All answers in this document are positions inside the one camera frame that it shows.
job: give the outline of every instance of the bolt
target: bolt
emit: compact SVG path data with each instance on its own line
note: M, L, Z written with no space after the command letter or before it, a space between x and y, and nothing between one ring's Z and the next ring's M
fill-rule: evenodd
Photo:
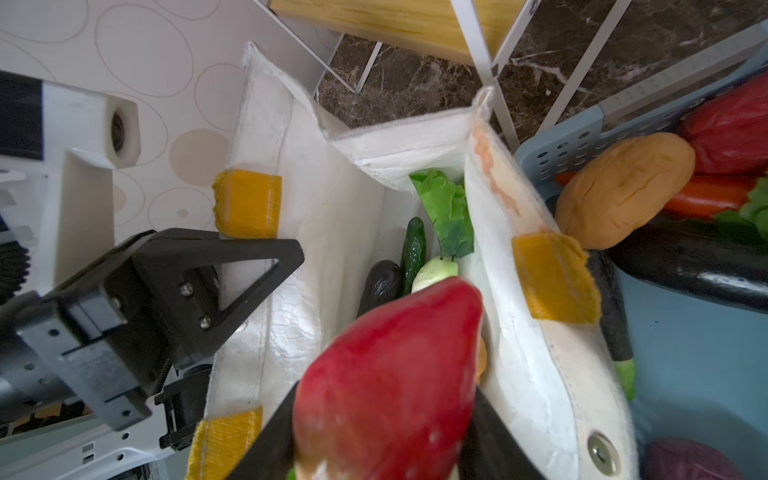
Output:
M184 282L179 287L179 291L181 292L181 296L192 296L194 293L194 289L192 288L192 284L189 282Z

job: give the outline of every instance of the eggplant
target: eggplant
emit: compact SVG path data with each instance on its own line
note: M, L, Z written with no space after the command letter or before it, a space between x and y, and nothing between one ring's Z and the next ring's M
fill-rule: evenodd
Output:
M634 398L635 365L632 344L627 330L627 313L624 310L624 296L621 294L616 270L604 250L589 250L587 268L600 290L602 317L600 330L603 332L608 352L614 361L619 383L627 396Z
M608 250L628 275L702 300L768 313L768 244L741 242L717 227L662 222Z
M368 272L366 285L362 288L357 316L360 317L369 310L396 299L401 276L400 267L391 260L382 260L374 265Z

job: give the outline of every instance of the purple vegetable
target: purple vegetable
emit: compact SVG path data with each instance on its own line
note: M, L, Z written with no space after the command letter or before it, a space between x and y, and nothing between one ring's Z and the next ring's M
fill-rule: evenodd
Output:
M718 450L693 440L660 439L645 451L644 480L744 480Z

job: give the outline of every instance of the patterned wallpaper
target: patterned wallpaper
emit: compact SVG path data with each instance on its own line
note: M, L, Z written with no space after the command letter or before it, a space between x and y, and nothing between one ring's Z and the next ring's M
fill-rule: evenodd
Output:
M287 24L330 59L339 34ZM0 69L135 101L141 156L114 172L116 241L153 228L215 230L243 93L247 41L313 91L323 73L253 0L2 0Z

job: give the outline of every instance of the red pepper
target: red pepper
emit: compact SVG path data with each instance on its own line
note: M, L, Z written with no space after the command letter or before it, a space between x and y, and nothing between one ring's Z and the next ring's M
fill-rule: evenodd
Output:
M575 172L559 174L555 180L563 187ZM694 175L670 201L664 212L679 218L711 220L725 210L739 210L750 201L748 194L757 184L757 177L709 177Z
M696 151L694 174L765 174L768 74L701 105L683 119L677 134Z
M297 476L448 478L475 403L482 310L453 277L347 327L296 391Z

